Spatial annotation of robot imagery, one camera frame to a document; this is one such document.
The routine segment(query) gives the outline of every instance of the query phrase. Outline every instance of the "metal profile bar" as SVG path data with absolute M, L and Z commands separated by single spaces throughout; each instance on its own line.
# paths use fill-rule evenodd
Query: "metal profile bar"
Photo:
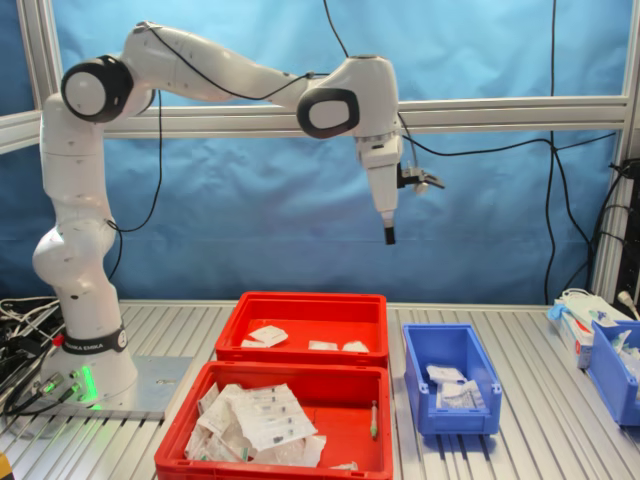
M 62 61 L 51 0 L 17 0 L 27 67 L 36 109 L 58 91 Z
M 0 117 L 0 154 L 35 145 L 39 139 L 39 111 Z
M 638 151 L 639 139 L 634 134 L 636 122 L 636 112 L 640 105 L 638 99 L 638 69 L 640 68 L 640 5 L 638 0 L 633 2 L 633 13 L 631 15 L 631 27 L 629 30 L 629 47 L 627 49 L 627 64 L 625 69 L 625 81 L 623 85 L 623 95 L 629 99 L 624 119 L 622 134 L 618 135 L 618 144 L 615 152 L 614 163 L 620 165 L 634 152 Z M 610 185 L 617 177 L 617 172 L 612 172 Z M 629 205 L 633 181 L 622 179 L 611 196 L 611 204 Z M 618 237 L 624 237 L 627 227 L 627 211 L 623 208 L 609 209 L 605 221 L 602 223 L 603 231 L 609 232 Z M 592 290 L 602 296 L 607 302 L 613 302 L 615 289 L 620 271 L 620 261 L 622 259 L 622 245 L 610 236 L 602 236 L 592 282 Z
M 401 102 L 413 133 L 511 130 L 616 130 L 624 126 L 627 98 L 532 97 Z M 158 110 L 114 123 L 110 138 L 154 138 Z M 163 135 L 194 137 L 304 136 L 295 113 L 281 107 L 166 107 Z

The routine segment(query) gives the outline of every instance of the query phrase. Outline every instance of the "sterile pouch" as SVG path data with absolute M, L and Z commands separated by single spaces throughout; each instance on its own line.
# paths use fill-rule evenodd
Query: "sterile pouch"
M 358 464 L 356 462 L 345 463 L 343 465 L 336 465 L 335 467 L 329 467 L 334 470 L 357 470 Z
M 259 342 L 264 343 L 267 347 L 273 347 L 280 342 L 284 342 L 289 337 L 289 335 L 287 335 L 287 332 L 285 332 L 281 328 L 271 325 L 268 327 L 259 328 L 255 332 L 251 332 L 249 336 L 255 338 Z
M 359 340 L 356 340 L 354 342 L 348 342 L 344 344 L 344 347 L 342 347 L 342 351 L 343 352 L 363 352 L 363 353 L 369 353 L 369 349 L 367 348 L 367 346 L 362 343 Z
M 220 395 L 220 390 L 218 390 L 218 384 L 214 383 L 209 391 L 204 394 L 204 396 L 198 400 L 198 413 L 202 415 L 206 412 L 207 408 L 213 404 L 216 398 Z
M 249 348 L 267 348 L 266 343 L 256 342 L 253 340 L 243 340 L 240 344 L 241 347 L 249 347 Z
M 286 385 L 243 392 L 230 403 L 243 435 L 258 452 L 317 433 Z
M 463 385 L 438 385 L 436 408 L 485 408 L 485 404 L 478 385 L 475 380 L 471 380 Z
M 258 453 L 249 439 L 242 435 L 242 427 L 235 417 L 231 425 L 227 427 L 224 435 L 222 435 L 222 441 L 235 455 L 245 462 L 249 460 L 249 457 L 255 457 Z
M 309 350 L 338 350 L 338 344 L 309 340 Z
M 460 370 L 453 367 L 442 367 L 438 365 L 427 365 L 429 379 L 437 384 L 442 383 L 465 383 L 467 379 L 460 373 Z
M 327 437 L 324 435 L 314 435 L 304 439 L 304 454 L 302 456 L 303 467 L 317 467 L 320 463 L 322 450 L 327 444 Z
M 198 419 L 197 424 L 210 430 L 219 437 L 233 422 L 233 411 L 229 401 L 242 394 L 242 388 L 236 384 L 227 385 L 211 406 Z
M 627 337 L 631 335 L 631 330 L 625 330 L 621 334 L 619 334 L 616 338 L 611 340 L 611 346 L 615 350 L 615 352 L 620 355 L 622 348 L 624 347 L 624 342 L 627 341 Z
M 285 445 L 267 448 L 258 452 L 251 463 L 301 467 L 303 466 L 304 447 L 305 442 L 303 439 L 300 439 L 289 442 Z
M 244 463 L 242 458 L 233 452 L 229 446 L 216 435 L 209 438 L 197 453 L 196 460 L 205 462 L 234 462 Z
M 622 363 L 627 367 L 629 373 L 633 375 L 640 384 L 640 360 L 633 358 L 624 351 L 620 352 L 620 360 L 622 360 Z M 640 388 L 638 389 L 638 393 L 636 393 L 636 400 L 640 400 Z
M 196 460 L 197 454 L 204 446 L 205 442 L 209 439 L 211 432 L 200 425 L 196 425 L 191 432 L 191 437 L 187 442 L 187 446 L 184 448 L 184 456 L 189 460 Z

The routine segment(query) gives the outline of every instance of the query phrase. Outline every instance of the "ribbed metal surface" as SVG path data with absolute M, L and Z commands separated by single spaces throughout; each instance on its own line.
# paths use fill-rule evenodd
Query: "ribbed metal surface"
M 155 477 L 153 455 L 233 302 L 123 302 L 136 354 L 193 356 L 167 421 L 73 417 L 19 419 L 3 428 L 0 451 L 17 479 Z M 620 429 L 590 379 L 538 307 L 391 305 L 396 478 L 640 478 L 640 430 Z M 416 434 L 404 385 L 403 323 L 471 323 L 504 388 L 500 433 L 491 437 Z

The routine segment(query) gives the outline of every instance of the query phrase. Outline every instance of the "blue bin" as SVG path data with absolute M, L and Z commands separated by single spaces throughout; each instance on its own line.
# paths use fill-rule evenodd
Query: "blue bin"
M 626 343 L 640 347 L 640 323 L 617 323 L 617 327 L 602 328 L 593 322 L 594 336 L 589 376 L 617 424 L 640 425 L 640 402 L 636 401 L 638 382 L 611 346 L 611 340 L 620 333 L 631 330 Z
M 471 325 L 404 325 L 407 384 L 413 421 L 422 435 L 492 434 L 500 423 L 502 387 Z M 475 380 L 487 408 L 436 408 L 437 386 L 427 365 L 455 367 Z

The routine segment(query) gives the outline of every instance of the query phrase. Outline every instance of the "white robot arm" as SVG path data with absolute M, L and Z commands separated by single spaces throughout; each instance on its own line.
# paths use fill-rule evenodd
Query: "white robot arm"
M 155 89 L 208 102 L 267 100 L 296 109 L 309 136 L 353 135 L 389 244 L 395 242 L 397 188 L 438 184 L 421 170 L 400 170 L 398 94 L 388 60 L 350 57 L 324 78 L 296 77 L 192 33 L 138 24 L 119 57 L 105 55 L 71 68 L 61 92 L 43 108 L 44 189 L 53 202 L 56 225 L 38 244 L 33 263 L 60 299 L 66 332 L 63 348 L 44 362 L 42 377 L 59 373 L 66 384 L 75 382 L 78 395 L 72 403 L 110 398 L 136 379 L 116 290 L 103 269 L 114 241 L 106 223 L 113 218 L 105 188 L 103 133 L 109 122 L 144 111 Z

